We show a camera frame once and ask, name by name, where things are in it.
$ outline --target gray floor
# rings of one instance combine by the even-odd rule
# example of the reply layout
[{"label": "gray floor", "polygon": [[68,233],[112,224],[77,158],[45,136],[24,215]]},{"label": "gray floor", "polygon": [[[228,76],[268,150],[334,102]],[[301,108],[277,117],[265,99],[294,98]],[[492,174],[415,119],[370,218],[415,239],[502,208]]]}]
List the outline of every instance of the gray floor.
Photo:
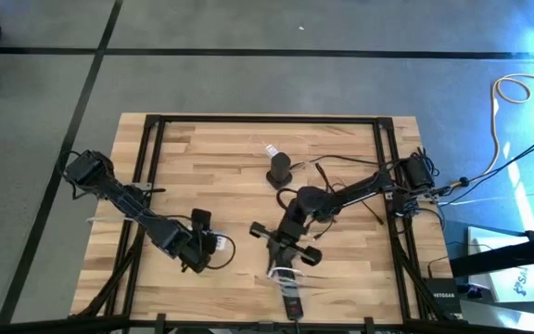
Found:
[{"label": "gray floor", "polygon": [[[19,4],[0,1],[3,45],[96,47],[113,2]],[[125,0],[110,47],[534,52],[534,0],[508,4]],[[0,55],[0,306],[91,62]],[[414,115],[444,184],[487,165],[490,85],[514,72],[534,74],[534,61],[106,56],[74,147],[110,152],[122,112]],[[503,102],[498,124],[513,154],[534,142],[534,97],[523,106]],[[534,157],[518,168],[533,193]],[[534,226],[534,197],[530,220],[519,211],[508,173],[468,199],[486,197],[503,199],[444,211],[449,220],[475,225]],[[84,219],[94,209],[92,199],[71,201],[61,185],[14,321],[67,314],[89,234]]]}]

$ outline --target black floor stripe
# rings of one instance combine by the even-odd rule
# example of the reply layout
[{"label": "black floor stripe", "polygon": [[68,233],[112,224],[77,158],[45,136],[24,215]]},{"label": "black floor stripe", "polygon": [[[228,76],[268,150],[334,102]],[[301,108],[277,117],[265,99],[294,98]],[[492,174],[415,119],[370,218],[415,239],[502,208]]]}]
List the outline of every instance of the black floor stripe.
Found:
[{"label": "black floor stripe", "polygon": [[93,55],[95,48],[0,47],[0,55]]},{"label": "black floor stripe", "polygon": [[93,48],[0,47],[0,55],[93,55],[104,50],[111,56],[218,56],[218,57],[326,57],[326,58],[404,58],[404,59],[477,59],[534,60],[532,52],[436,52],[368,51],[244,48],[107,48],[110,35],[105,30],[104,46]]},{"label": "black floor stripe", "polygon": [[[65,137],[63,138],[63,143],[61,144],[59,156],[57,156],[57,159],[60,159],[59,164],[61,166],[65,166],[68,160],[68,156],[61,155],[61,153],[70,150],[75,142],[75,138],[78,134],[80,123],[82,122],[88,100],[90,99],[92,89],[94,88],[96,77],[100,71],[100,66],[104,57],[104,49],[107,47],[110,36],[112,35],[112,31],[114,30],[117,18],[121,12],[121,6],[122,0],[116,0],[112,11],[110,12],[107,27],[104,30],[98,50],[96,51],[94,60],[92,61],[92,66],[88,71],[88,76],[86,77],[85,84],[83,85],[82,92],[80,93],[80,98],[75,106],[75,110],[73,111],[70,125],[67,133],[65,133]],[[38,250],[38,244],[41,240],[43,232],[45,231],[46,221],[49,213],[51,212],[51,208],[53,207],[53,202],[55,200],[60,181],[61,176],[55,169],[53,169],[53,172],[49,177],[48,185],[46,186],[46,191],[44,192],[43,200],[38,209],[38,213],[36,213],[34,223],[32,224],[28,241],[26,242],[26,246],[22,252],[18,267],[16,268],[16,272],[12,278],[9,289],[7,290],[6,298],[0,310],[0,325],[9,324],[14,315],[14,311],[18,305],[19,297],[26,282],[26,278],[30,273],[34,255],[36,255]]]},{"label": "black floor stripe", "polygon": [[109,48],[112,56],[234,56],[234,57],[330,57],[330,58],[424,58],[424,59],[529,59],[530,52],[433,52],[302,49],[201,49],[201,48]]}]

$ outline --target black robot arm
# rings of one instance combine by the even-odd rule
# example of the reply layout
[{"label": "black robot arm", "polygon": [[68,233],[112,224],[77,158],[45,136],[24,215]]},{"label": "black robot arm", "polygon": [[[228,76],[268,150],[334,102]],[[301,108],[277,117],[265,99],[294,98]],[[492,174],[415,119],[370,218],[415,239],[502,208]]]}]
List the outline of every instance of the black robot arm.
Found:
[{"label": "black robot arm", "polygon": [[171,258],[180,258],[184,265],[200,273],[210,262],[215,249],[200,247],[199,238],[179,221],[153,213],[143,203],[144,193],[135,186],[124,186],[115,177],[112,161],[99,152],[86,150],[69,164],[64,178],[84,192],[110,200],[128,218],[143,228],[152,243]]},{"label": "black robot arm", "polygon": [[[395,168],[400,168],[404,175],[404,185],[398,186],[391,178],[390,172]],[[298,190],[296,198],[289,202],[276,230],[269,231],[255,222],[249,232],[254,237],[267,238],[270,253],[286,251],[300,256],[306,264],[316,265],[321,261],[321,252],[310,246],[303,249],[296,245],[300,236],[308,232],[308,225],[305,224],[310,217],[318,222],[330,222],[341,209],[383,193],[392,194],[393,211],[404,216],[413,212],[412,208],[416,207],[419,195],[434,195],[437,190],[433,187],[434,180],[426,166],[425,158],[411,156],[393,161],[370,177],[339,191],[328,192],[316,186],[303,186]]]}]

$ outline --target floor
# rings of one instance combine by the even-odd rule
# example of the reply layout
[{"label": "floor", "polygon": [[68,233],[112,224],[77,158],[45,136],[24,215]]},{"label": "floor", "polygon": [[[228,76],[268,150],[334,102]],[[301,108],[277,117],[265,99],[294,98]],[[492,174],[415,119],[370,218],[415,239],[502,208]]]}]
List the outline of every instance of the floor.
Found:
[{"label": "floor", "polygon": [[[413,115],[444,185],[490,160],[493,81],[534,74],[534,0],[0,0],[0,24],[0,309],[45,223],[14,322],[67,315],[95,201],[49,181],[61,148],[109,153],[122,112]],[[227,48],[262,51],[198,51]],[[501,103],[498,135],[509,157],[534,142],[534,95]],[[447,242],[534,229],[524,192],[534,154],[464,200],[497,199],[444,208]]]}]

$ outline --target wooden tabletop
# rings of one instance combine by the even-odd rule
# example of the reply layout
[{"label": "wooden tabletop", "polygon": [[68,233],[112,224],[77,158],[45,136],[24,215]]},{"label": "wooden tabletop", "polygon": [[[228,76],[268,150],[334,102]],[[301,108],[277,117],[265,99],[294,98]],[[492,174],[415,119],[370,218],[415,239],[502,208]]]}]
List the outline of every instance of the wooden tabletop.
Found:
[{"label": "wooden tabletop", "polygon": [[[125,184],[133,177],[145,116],[125,113],[121,117],[111,159],[116,177]],[[407,157],[421,146],[415,117],[394,117],[393,121],[400,156]],[[142,180],[146,180],[153,142],[154,131]],[[183,274],[180,263],[151,245],[147,238],[133,319],[155,319],[156,314],[165,313],[170,320],[286,321],[280,290],[266,277],[266,240],[248,233],[254,221],[276,228],[284,213],[275,201],[275,191],[265,180],[270,165],[265,144],[275,145],[293,162],[325,154],[376,161],[371,125],[167,123],[156,178],[156,187],[166,188],[166,192],[154,194],[151,209],[159,214],[184,215],[190,215],[193,208],[211,211],[212,228],[234,239],[236,255],[222,270]],[[385,151],[390,160],[387,140]],[[320,163],[331,183],[349,185],[376,171],[375,166],[351,161],[325,159]],[[324,185],[310,165],[294,172],[293,177],[291,188]],[[382,196],[366,203],[386,221]],[[109,202],[101,201],[96,217],[101,219],[92,226],[72,313],[81,311],[95,297],[112,272],[121,214]],[[311,234],[325,228],[326,225],[313,224]],[[422,276],[426,277],[427,264],[447,254],[438,218],[422,212],[413,219],[413,233]],[[308,238],[301,242],[302,246],[308,244]],[[361,204],[352,205],[341,212],[337,223],[321,239],[310,244],[323,252],[323,260],[314,267],[301,261],[294,263],[310,276],[301,282],[307,286],[300,289],[302,321],[355,324],[371,316],[377,324],[401,322],[386,223],[380,225]],[[218,251],[211,264],[223,263],[231,250],[227,245]],[[432,269],[434,277],[451,276],[446,260],[435,262]],[[413,285],[405,276],[412,314],[417,315]],[[125,283],[126,278],[121,282],[116,312],[122,308]]]}]

